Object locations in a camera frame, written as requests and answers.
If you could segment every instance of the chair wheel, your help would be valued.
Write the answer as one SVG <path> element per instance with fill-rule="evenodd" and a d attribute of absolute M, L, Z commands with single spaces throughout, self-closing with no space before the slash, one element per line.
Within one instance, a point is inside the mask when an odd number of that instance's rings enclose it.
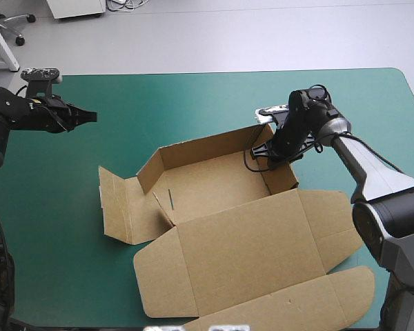
<path fill-rule="evenodd" d="M 35 18 L 35 16 L 34 16 L 34 15 L 30 14 L 28 17 L 26 17 L 26 20 L 27 20 L 29 23 L 34 23 L 37 19 Z"/>
<path fill-rule="evenodd" d="M 16 43 L 18 46 L 23 46 L 23 45 L 25 44 L 25 39 L 24 39 L 23 37 L 17 37 L 17 38 L 15 39 L 15 43 Z"/>

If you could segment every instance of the cardboard flap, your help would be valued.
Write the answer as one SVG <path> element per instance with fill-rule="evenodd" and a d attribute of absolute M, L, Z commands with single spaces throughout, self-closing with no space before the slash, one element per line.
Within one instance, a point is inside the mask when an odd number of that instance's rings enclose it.
<path fill-rule="evenodd" d="M 351 325 L 359 321 L 374 299 L 373 272 L 365 266 L 360 266 L 345 272 L 330 274 L 329 279 L 345 313 L 347 324 Z"/>
<path fill-rule="evenodd" d="M 144 194 L 148 193 L 164 172 L 161 150 L 155 151 L 147 163 L 138 171 L 138 182 Z"/>
<path fill-rule="evenodd" d="M 157 205 L 153 192 L 144 194 L 136 177 L 122 179 L 99 167 L 104 234 L 129 244 L 153 240 L 172 226 Z M 163 194 L 166 183 L 158 181 L 155 191 Z M 170 202 L 162 201 L 171 213 Z"/>
<path fill-rule="evenodd" d="M 325 271 L 362 246 L 348 197 L 339 191 L 298 190 Z"/>
<path fill-rule="evenodd" d="M 176 229 L 186 262 L 180 268 L 187 269 L 190 280 L 184 291 L 193 291 L 200 316 L 325 274 L 296 190 L 177 224 Z M 143 251 L 153 261 L 163 261 L 168 236 L 165 233 Z M 136 270 L 144 268 L 138 260 L 135 263 Z M 166 272 L 162 264 L 153 267 L 156 274 Z M 148 281 L 137 279 L 138 284 Z M 163 283 L 155 286 L 167 291 Z M 165 300 L 168 307 L 174 299 L 147 291 L 142 297 L 149 304 Z M 169 311 L 164 316 L 174 315 Z"/>
<path fill-rule="evenodd" d="M 339 331 L 359 320 L 374 296 L 374 275 L 357 267 L 284 288 L 187 323 L 187 331 L 211 325 L 248 324 L 252 331 Z"/>
<path fill-rule="evenodd" d="M 130 215 L 124 179 L 103 167 L 98 168 L 104 234 L 125 243 L 132 242 Z"/>
<path fill-rule="evenodd" d="M 133 263 L 147 316 L 198 316 L 176 228 L 140 250 Z"/>

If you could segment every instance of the silver robotic arm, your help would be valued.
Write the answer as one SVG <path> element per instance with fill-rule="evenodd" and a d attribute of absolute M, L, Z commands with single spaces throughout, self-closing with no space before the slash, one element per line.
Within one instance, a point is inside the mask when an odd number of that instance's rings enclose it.
<path fill-rule="evenodd" d="M 251 150 L 253 158 L 268 158 L 268 169 L 300 159 L 313 146 L 334 148 L 357 183 L 355 227 L 390 272 L 379 328 L 414 331 L 414 178 L 351 134 L 324 86 L 293 91 L 288 105 L 258 109 L 256 117 L 277 124 L 274 137 Z"/>

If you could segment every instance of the black cable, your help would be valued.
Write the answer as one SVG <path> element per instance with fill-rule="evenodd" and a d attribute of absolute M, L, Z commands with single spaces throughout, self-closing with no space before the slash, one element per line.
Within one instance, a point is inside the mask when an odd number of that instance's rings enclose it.
<path fill-rule="evenodd" d="M 9 260 L 8 245 L 6 244 L 5 232 L 3 231 L 1 222 L 0 222 L 0 239 L 1 239 L 1 244 L 3 246 L 3 250 L 5 251 L 6 274 L 8 276 L 8 287 L 9 287 L 12 284 L 12 268 L 11 268 L 11 262 Z M 6 331 L 6 328 L 8 326 L 8 321 L 9 321 L 9 317 L 11 313 L 11 300 L 12 300 L 11 292 L 8 291 L 8 302 L 6 303 L 6 310 L 5 310 L 5 314 L 3 316 L 3 321 L 2 321 L 3 331 Z"/>
<path fill-rule="evenodd" d="M 307 152 L 307 151 L 309 151 L 311 148 L 316 148 L 315 146 L 316 145 L 319 145 L 320 144 L 320 141 L 322 140 L 322 139 L 324 139 L 324 138 L 327 138 L 327 137 L 330 137 L 330 136 L 333 136 L 333 139 L 332 139 L 332 141 L 331 141 L 331 145 L 333 145 L 333 142 L 334 142 L 334 139 L 335 138 L 338 138 L 338 137 L 344 137 L 344 138 L 348 138 L 348 139 L 352 139 L 352 140 L 355 140 L 355 141 L 357 141 L 357 142 L 359 142 L 359 143 L 361 143 L 367 150 L 369 150 L 371 153 L 373 153 L 378 159 L 380 159 L 382 162 L 384 162 L 384 163 L 386 163 L 387 165 L 389 165 L 390 167 L 392 167 L 392 168 L 394 168 L 394 170 L 396 170 L 397 172 L 400 172 L 401 174 L 404 174 L 404 172 L 400 169 L 400 168 L 398 168 L 394 163 L 392 163 L 391 161 L 389 161 L 389 160 L 387 160 L 387 159 L 385 159 L 382 155 L 380 155 L 379 153 L 377 153 L 374 149 L 372 149 L 372 147 L 370 147 L 366 142 L 364 142 L 363 140 L 361 140 L 360 138 L 357 138 L 356 136 L 353 136 L 353 135 L 351 135 L 351 134 L 349 134 L 349 133 L 347 133 L 347 132 L 341 132 L 341 133 L 337 133 L 337 132 L 335 132 L 335 133 L 330 133 L 330 134 L 327 134 L 327 135 L 325 135 L 325 136 L 322 136 L 322 137 L 320 137 L 319 139 L 316 139 L 315 140 L 315 142 L 313 143 L 313 144 L 311 144 L 311 145 L 309 145 L 307 148 L 304 148 L 303 150 L 301 150 L 300 152 L 298 152 L 298 153 L 296 153 L 296 154 L 294 154 L 294 155 L 292 155 L 292 156 L 290 156 L 290 157 L 288 157 L 288 158 L 286 158 L 285 160 L 283 160 L 283 161 L 280 161 L 280 162 L 277 162 L 277 163 L 274 163 L 272 166 L 269 166 L 268 168 L 265 168 L 265 169 L 252 169 L 252 168 L 250 168 L 250 166 L 247 164 L 247 158 L 246 158 L 246 149 L 243 151 L 244 152 L 244 165 L 246 166 L 246 168 L 248 169 L 248 170 L 250 170 L 251 172 L 266 172 L 266 171 L 271 171 L 271 170 L 274 170 L 274 169 L 276 169 L 280 164 L 282 164 L 282 163 L 284 163 L 284 162 L 287 162 L 287 161 L 291 161 L 291 160 L 294 160 L 294 159 L 296 159 L 297 157 L 300 157 L 301 155 L 303 155 L 305 152 Z"/>
<path fill-rule="evenodd" d="M 322 153 L 324 151 L 324 147 L 321 143 L 314 142 L 315 150 L 318 154 Z"/>
<path fill-rule="evenodd" d="M 23 90 L 24 90 L 25 88 L 27 88 L 27 87 L 28 87 L 27 85 L 21 86 L 21 87 L 19 88 L 19 90 L 15 92 L 15 95 L 19 95 L 19 94 L 20 94 L 20 92 L 21 92 L 21 91 L 23 91 Z"/>
<path fill-rule="evenodd" d="M 253 128 L 253 131 L 251 132 L 251 135 L 248 137 L 247 142 L 246 142 L 246 144 L 244 145 L 244 150 L 242 151 L 242 152 L 243 152 L 243 156 L 244 156 L 244 165 L 245 165 L 245 166 L 246 166 L 246 168 L 247 168 L 247 169 L 249 169 L 251 172 L 264 172 L 264 171 L 269 171 L 270 169 L 267 169 L 267 170 L 252 169 L 252 168 L 250 168 L 250 166 L 249 166 L 249 165 L 248 165 L 248 163 L 247 163 L 246 150 L 248 150 L 248 149 L 252 148 L 252 147 L 253 147 L 253 145 L 255 144 L 255 142 L 256 142 L 256 140 L 257 140 L 257 137 L 258 137 L 259 135 L 257 135 L 257 136 L 256 136 L 256 138 L 255 138 L 254 140 L 253 140 L 253 135 L 255 134 L 256 129 L 257 129 L 257 128 L 258 128 L 257 126 L 255 126 L 255 127 Z M 261 134 L 262 130 L 264 129 L 264 126 L 260 126 L 260 128 L 261 128 L 261 130 L 259 131 L 259 134 Z"/>
<path fill-rule="evenodd" d="M 325 136 L 320 137 L 319 139 L 316 139 L 314 143 L 310 144 L 308 147 L 304 148 L 303 150 L 301 150 L 300 152 L 291 155 L 290 157 L 287 157 L 285 160 L 279 161 L 277 163 L 274 163 L 272 166 L 269 166 L 268 168 L 265 169 L 252 169 L 250 168 L 250 166 L 248 166 L 247 164 L 247 157 L 246 157 L 246 149 L 243 151 L 244 152 L 244 165 L 246 166 L 246 168 L 248 170 L 250 170 L 251 172 L 266 172 L 266 171 L 271 171 L 276 169 L 278 166 L 280 166 L 281 164 L 285 163 L 285 162 L 290 162 L 294 159 L 296 159 L 297 157 L 300 157 L 301 155 L 303 155 L 305 152 L 309 151 L 311 148 L 315 147 L 315 144 L 320 144 L 320 141 L 322 141 L 325 138 L 334 136 L 337 133 L 330 133 L 330 134 L 326 134 Z"/>
<path fill-rule="evenodd" d="M 326 101 L 326 98 L 328 97 L 328 99 L 329 99 L 329 100 L 330 100 L 330 102 L 331 102 L 331 95 L 330 95 L 330 92 L 329 92 L 329 91 L 326 89 L 326 87 L 325 87 L 325 86 L 323 86 L 322 84 L 315 84 L 315 85 L 313 85 L 313 86 L 310 86 L 308 89 L 309 89 L 309 90 L 311 90 L 312 88 L 315 88 L 316 86 L 324 90 L 324 96 L 323 96 L 322 98 L 313 98 L 312 96 L 310 96 L 310 94 L 309 94 L 309 93 L 307 93 L 308 97 L 309 97 L 310 99 L 317 100 L 317 101 Z"/>
<path fill-rule="evenodd" d="M 351 134 L 348 133 L 338 133 L 337 134 L 338 137 L 344 137 L 344 138 L 349 138 L 352 140 L 356 140 L 357 142 L 361 143 L 363 146 L 365 146 L 365 148 L 367 150 L 369 150 L 370 152 L 372 152 L 376 157 L 378 157 L 382 162 L 386 163 L 387 165 L 389 165 L 390 167 L 394 168 L 395 171 L 400 172 L 401 174 L 404 174 L 404 172 L 402 170 L 400 170 L 400 168 L 398 168 L 394 163 L 392 163 L 391 161 L 388 161 L 387 159 L 385 159 L 382 155 L 380 155 L 379 153 L 377 153 L 374 149 L 372 149 L 372 147 L 370 147 L 365 141 L 361 140 L 360 138 L 357 138 L 356 136 L 353 136 Z"/>

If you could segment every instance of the chair leg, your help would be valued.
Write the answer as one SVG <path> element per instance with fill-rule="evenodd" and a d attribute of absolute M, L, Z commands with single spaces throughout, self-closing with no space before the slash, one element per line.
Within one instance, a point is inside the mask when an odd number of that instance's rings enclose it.
<path fill-rule="evenodd" d="M 15 30 L 13 28 L 10 28 L 9 26 L 7 26 L 5 24 L 0 23 L 0 29 L 14 34 L 17 38 L 23 38 L 23 35 L 19 31 Z"/>
<path fill-rule="evenodd" d="M 21 14 L 21 15 L 9 16 L 9 17 L 6 17 L 5 19 L 1 19 L 0 22 L 7 23 L 7 22 L 14 21 L 16 19 L 28 19 L 29 17 L 30 17 L 30 14 Z"/>

